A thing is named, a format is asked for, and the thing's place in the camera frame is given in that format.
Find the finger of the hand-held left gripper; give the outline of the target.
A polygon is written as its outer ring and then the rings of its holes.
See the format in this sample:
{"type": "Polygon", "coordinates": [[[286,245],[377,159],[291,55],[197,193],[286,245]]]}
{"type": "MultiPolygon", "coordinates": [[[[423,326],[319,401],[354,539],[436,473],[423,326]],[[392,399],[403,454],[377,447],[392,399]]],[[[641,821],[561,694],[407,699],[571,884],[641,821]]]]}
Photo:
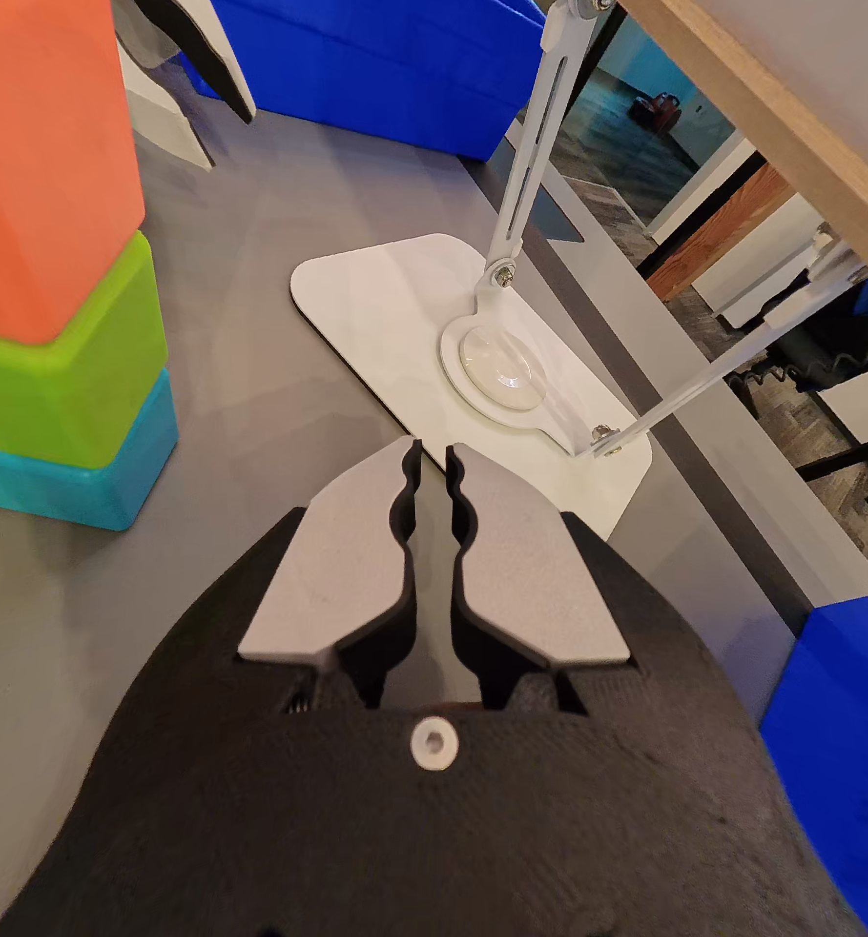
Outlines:
{"type": "Polygon", "coordinates": [[[132,129],[167,153],[204,170],[215,163],[171,93],[153,72],[166,61],[156,41],[115,31],[132,129]]]}
{"type": "Polygon", "coordinates": [[[244,123],[251,123],[256,105],[213,3],[136,1],[135,5],[232,111],[244,123]]]}

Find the wooden pillar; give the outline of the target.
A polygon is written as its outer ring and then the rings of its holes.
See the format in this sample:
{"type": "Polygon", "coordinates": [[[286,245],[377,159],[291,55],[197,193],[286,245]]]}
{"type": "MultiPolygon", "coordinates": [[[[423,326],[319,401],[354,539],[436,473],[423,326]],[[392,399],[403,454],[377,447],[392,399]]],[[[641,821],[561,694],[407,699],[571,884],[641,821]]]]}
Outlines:
{"type": "Polygon", "coordinates": [[[639,275],[659,300],[675,298],[795,193],[754,154],[639,264],[639,275]]]}

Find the white wooden book stand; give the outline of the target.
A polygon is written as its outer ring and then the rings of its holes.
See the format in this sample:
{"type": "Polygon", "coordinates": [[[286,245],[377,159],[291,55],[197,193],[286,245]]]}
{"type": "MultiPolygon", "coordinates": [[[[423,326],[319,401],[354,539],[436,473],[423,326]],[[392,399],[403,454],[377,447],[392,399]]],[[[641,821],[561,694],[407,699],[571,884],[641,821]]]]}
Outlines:
{"type": "Polygon", "coordinates": [[[523,136],[486,257],[434,233],[320,257],[289,283],[301,313],[404,428],[465,442],[557,509],[612,533],[651,465],[648,432],[868,273],[868,163],[698,2],[640,2],[652,37],[828,221],[810,284],[633,423],[513,288],[553,141],[606,2],[555,2],[523,136]]]}

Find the black office chair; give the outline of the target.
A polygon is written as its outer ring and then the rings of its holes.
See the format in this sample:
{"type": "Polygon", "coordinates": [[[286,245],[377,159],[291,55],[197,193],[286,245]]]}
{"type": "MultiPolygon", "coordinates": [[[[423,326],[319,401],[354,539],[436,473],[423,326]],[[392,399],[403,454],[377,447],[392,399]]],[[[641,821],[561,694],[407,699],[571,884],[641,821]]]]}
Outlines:
{"type": "Polygon", "coordinates": [[[831,389],[868,373],[868,277],[767,348],[801,392],[831,389]]]}

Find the green cube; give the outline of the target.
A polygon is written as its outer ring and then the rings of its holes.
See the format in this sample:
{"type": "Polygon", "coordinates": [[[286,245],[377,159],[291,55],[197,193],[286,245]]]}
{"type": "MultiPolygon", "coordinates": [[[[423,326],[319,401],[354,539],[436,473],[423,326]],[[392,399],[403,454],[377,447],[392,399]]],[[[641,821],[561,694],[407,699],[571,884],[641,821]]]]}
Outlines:
{"type": "Polygon", "coordinates": [[[168,359],[152,251],[136,230],[53,341],[0,337],[0,452],[106,467],[168,359]]]}

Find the blue plastic bin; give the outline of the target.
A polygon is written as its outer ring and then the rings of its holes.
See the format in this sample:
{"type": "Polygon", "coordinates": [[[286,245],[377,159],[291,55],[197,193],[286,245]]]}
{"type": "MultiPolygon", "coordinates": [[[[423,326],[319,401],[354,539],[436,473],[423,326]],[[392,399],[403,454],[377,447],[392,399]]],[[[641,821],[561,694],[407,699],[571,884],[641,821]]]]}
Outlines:
{"type": "Polygon", "coordinates": [[[808,616],[760,732],[815,852],[868,929],[868,596],[808,616]]]}
{"type": "Polygon", "coordinates": [[[488,161],[528,103],[527,1],[214,1],[260,111],[488,161]]]}

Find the red object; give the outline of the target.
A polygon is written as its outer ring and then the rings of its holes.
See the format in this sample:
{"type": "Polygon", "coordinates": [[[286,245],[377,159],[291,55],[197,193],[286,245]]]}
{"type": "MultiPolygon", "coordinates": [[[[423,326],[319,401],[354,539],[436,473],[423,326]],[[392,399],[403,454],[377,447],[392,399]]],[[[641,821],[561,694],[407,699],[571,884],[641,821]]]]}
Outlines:
{"type": "Polygon", "coordinates": [[[668,92],[662,92],[653,99],[637,96],[627,116],[642,129],[661,139],[680,121],[682,106],[680,99],[668,92]]]}

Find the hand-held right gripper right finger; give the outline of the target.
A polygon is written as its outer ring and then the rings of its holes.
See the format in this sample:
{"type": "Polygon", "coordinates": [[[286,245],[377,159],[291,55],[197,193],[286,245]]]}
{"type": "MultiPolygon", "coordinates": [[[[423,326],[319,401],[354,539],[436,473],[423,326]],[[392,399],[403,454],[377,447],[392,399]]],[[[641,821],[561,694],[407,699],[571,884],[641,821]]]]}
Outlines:
{"type": "Polygon", "coordinates": [[[449,446],[445,482],[458,545],[451,637],[487,710],[525,676],[622,667],[631,651],[555,504],[465,443],[449,446]]]}

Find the light blue cube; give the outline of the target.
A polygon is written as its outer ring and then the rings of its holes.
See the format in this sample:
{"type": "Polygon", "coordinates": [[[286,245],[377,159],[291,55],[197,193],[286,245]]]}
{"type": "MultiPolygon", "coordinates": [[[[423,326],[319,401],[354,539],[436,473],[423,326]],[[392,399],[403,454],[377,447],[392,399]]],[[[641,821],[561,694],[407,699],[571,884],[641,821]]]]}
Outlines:
{"type": "Polygon", "coordinates": [[[169,369],[163,368],[107,466],[82,468],[0,451],[0,509],[128,530],[178,441],[169,369]]]}

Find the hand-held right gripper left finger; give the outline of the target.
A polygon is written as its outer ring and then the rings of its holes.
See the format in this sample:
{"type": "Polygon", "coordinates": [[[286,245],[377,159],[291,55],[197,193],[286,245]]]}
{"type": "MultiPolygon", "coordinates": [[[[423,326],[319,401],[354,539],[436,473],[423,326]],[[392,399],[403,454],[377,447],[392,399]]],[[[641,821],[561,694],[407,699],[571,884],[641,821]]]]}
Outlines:
{"type": "Polygon", "coordinates": [[[345,673],[368,709],[411,653],[421,440],[402,436],[347,469],[304,509],[238,645],[247,662],[345,673]]]}

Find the orange cube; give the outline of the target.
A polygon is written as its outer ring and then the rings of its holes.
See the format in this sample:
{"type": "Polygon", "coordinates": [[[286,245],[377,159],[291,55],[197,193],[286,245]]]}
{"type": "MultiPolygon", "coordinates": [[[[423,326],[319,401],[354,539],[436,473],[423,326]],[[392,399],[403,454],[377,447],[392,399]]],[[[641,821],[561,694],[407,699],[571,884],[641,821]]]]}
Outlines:
{"type": "Polygon", "coordinates": [[[53,341],[145,218],[105,1],[0,1],[0,338],[53,341]]]}

